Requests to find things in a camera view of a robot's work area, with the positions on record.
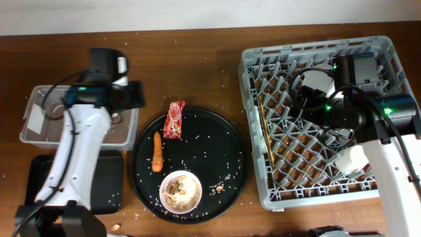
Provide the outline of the red snack wrapper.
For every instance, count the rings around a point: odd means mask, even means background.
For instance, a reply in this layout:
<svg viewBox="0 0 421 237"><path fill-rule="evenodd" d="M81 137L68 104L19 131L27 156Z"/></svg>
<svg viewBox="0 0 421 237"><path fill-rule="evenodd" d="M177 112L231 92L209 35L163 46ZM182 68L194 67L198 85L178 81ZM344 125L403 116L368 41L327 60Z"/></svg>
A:
<svg viewBox="0 0 421 237"><path fill-rule="evenodd" d="M182 113L185 104L185 101L173 101L170 104L163 128L164 138L180 139L182 137Z"/></svg>

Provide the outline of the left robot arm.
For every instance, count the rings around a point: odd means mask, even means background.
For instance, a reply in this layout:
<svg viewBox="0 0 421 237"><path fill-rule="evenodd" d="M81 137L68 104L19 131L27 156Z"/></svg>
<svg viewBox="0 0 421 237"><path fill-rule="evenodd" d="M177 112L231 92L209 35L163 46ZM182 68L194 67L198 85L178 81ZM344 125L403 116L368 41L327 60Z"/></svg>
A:
<svg viewBox="0 0 421 237"><path fill-rule="evenodd" d="M64 236L107 235L91 213L91 184L112 114L144 105L141 84L74 84L62 104L64 125L53 165L35 203L18 208L13 236L48 236L59 217Z"/></svg>

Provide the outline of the white paper cup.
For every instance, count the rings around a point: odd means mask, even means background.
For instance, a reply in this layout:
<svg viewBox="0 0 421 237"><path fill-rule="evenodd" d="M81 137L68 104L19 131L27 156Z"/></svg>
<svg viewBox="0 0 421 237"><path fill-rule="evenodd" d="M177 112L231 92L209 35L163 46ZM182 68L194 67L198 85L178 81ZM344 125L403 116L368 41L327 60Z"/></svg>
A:
<svg viewBox="0 0 421 237"><path fill-rule="evenodd" d="M368 158L361 145L354 145L341 150L335 160L336 167L346 175L356 173L367 164Z"/></svg>

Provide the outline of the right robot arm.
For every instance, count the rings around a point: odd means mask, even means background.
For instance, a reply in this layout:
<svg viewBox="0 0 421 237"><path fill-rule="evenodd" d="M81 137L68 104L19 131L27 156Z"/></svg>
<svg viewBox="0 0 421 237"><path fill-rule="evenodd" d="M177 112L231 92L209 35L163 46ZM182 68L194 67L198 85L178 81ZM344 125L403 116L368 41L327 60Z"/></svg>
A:
<svg viewBox="0 0 421 237"><path fill-rule="evenodd" d="M413 96L386 93L373 53L304 68L293 108L327 129L348 129L374 173L390 236L420 235L420 111Z"/></svg>

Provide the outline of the white plastic fork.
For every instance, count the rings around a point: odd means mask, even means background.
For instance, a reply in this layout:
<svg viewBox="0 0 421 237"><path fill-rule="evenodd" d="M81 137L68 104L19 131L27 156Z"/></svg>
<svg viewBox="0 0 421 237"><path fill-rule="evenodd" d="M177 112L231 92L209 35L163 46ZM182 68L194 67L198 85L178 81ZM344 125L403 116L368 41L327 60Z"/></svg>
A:
<svg viewBox="0 0 421 237"><path fill-rule="evenodd" d="M257 116L257 133L258 133L258 137L259 137L259 151L260 151L261 154L266 154L266 153L268 153L267 144L266 144L266 141L264 139L263 132L262 132L259 109L256 105L255 105L255 112L256 112L256 116Z"/></svg>

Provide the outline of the orange carrot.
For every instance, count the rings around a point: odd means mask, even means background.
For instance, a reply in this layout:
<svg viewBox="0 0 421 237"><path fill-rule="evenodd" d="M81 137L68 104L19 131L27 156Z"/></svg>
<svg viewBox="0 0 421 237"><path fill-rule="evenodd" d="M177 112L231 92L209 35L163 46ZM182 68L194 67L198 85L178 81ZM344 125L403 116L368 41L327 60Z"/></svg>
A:
<svg viewBox="0 0 421 237"><path fill-rule="evenodd" d="M153 136L153 158L152 158L152 171L160 172L164 165L164 159L162 155L162 140L161 135L158 132L154 133Z"/></svg>

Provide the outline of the pink bowl with food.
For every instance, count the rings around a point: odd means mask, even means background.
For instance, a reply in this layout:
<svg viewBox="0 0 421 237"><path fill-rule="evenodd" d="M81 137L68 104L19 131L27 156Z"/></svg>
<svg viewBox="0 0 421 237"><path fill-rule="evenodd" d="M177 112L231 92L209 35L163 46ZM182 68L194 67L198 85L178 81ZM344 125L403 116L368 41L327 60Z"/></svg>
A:
<svg viewBox="0 0 421 237"><path fill-rule="evenodd" d="M182 215L194 210L201 201L202 186L189 171L174 171L167 175L159 188L162 206L169 212Z"/></svg>

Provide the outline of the wooden chopstick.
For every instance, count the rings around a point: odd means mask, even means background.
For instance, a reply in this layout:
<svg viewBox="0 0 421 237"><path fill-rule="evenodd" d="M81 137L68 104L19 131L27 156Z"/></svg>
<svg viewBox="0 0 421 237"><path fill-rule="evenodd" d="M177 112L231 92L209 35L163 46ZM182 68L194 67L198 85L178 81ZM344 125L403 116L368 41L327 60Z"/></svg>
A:
<svg viewBox="0 0 421 237"><path fill-rule="evenodd" d="M272 168L274 168L275 167L275 162L274 162L274 156L273 156L273 153L272 153L272 147L271 147L271 140L270 140L270 136L269 136L268 125L267 125L267 121L266 121L266 117L265 117L265 112L264 112L262 95L258 95L257 98L259 100L259 107L260 107L260 113L261 113L262 122L263 122L264 134L266 136L268 156L270 158L270 164L271 164Z"/></svg>

